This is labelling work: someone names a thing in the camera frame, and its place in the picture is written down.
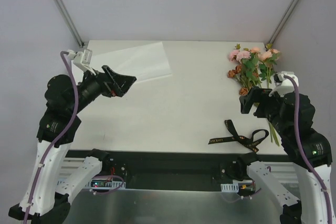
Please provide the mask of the pink rose stem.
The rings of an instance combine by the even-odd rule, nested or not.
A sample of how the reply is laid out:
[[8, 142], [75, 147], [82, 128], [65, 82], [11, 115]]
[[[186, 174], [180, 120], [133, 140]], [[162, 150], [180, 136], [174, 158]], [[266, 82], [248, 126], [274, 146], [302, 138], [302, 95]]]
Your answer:
[[228, 59], [230, 62], [236, 64], [244, 64], [249, 69], [254, 69], [255, 65], [251, 61], [250, 50], [252, 48], [242, 48], [240, 44], [235, 46], [235, 49], [229, 54]]

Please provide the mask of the peach rose stem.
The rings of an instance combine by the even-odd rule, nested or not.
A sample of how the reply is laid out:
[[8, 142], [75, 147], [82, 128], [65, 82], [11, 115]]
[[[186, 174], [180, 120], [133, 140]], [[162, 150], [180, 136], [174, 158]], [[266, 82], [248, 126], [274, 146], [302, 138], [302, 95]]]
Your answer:
[[[257, 68], [258, 73], [260, 74], [260, 70], [259, 70], [259, 55], [261, 55], [264, 52], [261, 52], [259, 48], [254, 47], [250, 50], [250, 56], [251, 56], [251, 61], [253, 62], [253, 64], [255, 65], [255, 68]], [[265, 81], [261, 81], [261, 87], [266, 85]]]
[[277, 65], [277, 60], [280, 56], [281, 52], [278, 49], [274, 49], [272, 44], [267, 44], [266, 51], [259, 55], [259, 77], [261, 81], [266, 82], [267, 88], [270, 88], [271, 77], [275, 73], [274, 65]]

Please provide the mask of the black printed ribbon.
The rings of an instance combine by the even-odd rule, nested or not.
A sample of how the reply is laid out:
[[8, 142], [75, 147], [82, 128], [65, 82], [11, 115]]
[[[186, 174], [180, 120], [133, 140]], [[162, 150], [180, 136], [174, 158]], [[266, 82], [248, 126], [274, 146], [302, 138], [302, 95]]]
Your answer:
[[[254, 130], [251, 134], [251, 137], [245, 137], [242, 135], [239, 135], [236, 131], [236, 128], [232, 122], [232, 120], [225, 120], [224, 124], [226, 126], [227, 131], [231, 134], [231, 136], [228, 137], [216, 137], [209, 140], [208, 145], [211, 144], [219, 144], [219, 143], [230, 143], [230, 142], [237, 142], [243, 147], [253, 151], [254, 153], [257, 153], [259, 151], [258, 145], [261, 144], [268, 136], [269, 131], [265, 129], [258, 129]], [[255, 139], [255, 135], [257, 133], [263, 132], [265, 135], [261, 138]]]

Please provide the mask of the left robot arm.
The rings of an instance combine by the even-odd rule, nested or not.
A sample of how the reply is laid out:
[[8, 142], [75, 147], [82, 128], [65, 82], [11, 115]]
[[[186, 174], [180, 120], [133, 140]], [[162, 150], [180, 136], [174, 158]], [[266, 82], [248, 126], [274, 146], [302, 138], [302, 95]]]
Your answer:
[[65, 74], [49, 80], [45, 92], [47, 109], [37, 132], [33, 175], [24, 198], [10, 207], [11, 218], [31, 223], [63, 223], [85, 185], [96, 175], [110, 176], [109, 154], [93, 149], [72, 175], [57, 184], [62, 163], [81, 124], [77, 114], [101, 95], [124, 96], [136, 82], [136, 77], [118, 74], [108, 66], [102, 66], [102, 70], [85, 71], [79, 84]]

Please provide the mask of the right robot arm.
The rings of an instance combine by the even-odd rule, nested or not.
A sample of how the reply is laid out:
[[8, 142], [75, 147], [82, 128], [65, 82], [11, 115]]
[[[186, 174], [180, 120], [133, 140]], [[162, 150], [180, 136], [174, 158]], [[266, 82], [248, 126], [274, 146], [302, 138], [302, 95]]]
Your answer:
[[280, 223], [335, 223], [329, 192], [332, 154], [329, 141], [312, 128], [314, 106], [297, 90], [280, 96], [270, 89], [253, 87], [239, 98], [240, 111], [265, 118], [281, 138], [299, 183], [300, 197], [292, 195], [255, 153], [238, 157], [225, 168], [235, 180], [251, 179], [265, 193], [279, 213]]

